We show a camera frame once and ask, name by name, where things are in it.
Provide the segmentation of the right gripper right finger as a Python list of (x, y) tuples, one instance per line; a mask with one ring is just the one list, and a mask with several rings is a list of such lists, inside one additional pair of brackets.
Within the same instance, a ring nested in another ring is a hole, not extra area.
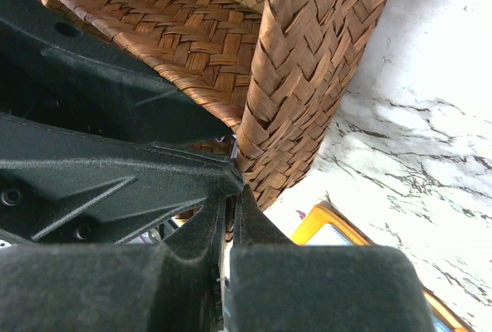
[(235, 205), (229, 331), (432, 331), (431, 310), (403, 252), (298, 246), (259, 209)]

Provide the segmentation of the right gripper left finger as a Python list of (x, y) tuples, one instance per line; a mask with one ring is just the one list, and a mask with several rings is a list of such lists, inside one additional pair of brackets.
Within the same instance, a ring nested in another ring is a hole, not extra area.
[(3, 331), (221, 331), (229, 198), (158, 244), (22, 244), (1, 252)]

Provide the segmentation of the yellow leather card holder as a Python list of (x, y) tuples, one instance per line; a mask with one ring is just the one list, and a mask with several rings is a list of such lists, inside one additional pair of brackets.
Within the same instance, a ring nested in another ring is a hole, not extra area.
[(406, 256), (375, 244), (329, 203), (303, 215), (291, 240), (314, 254), (311, 301), (329, 331), (470, 331)]

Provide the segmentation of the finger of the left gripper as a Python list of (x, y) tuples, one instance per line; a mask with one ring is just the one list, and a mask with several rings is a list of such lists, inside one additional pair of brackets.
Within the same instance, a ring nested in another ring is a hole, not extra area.
[(146, 64), (36, 0), (1, 0), (1, 110), (140, 144), (232, 137), (222, 121)]
[(1, 117), (1, 238), (12, 244), (123, 243), (242, 188), (228, 158)]

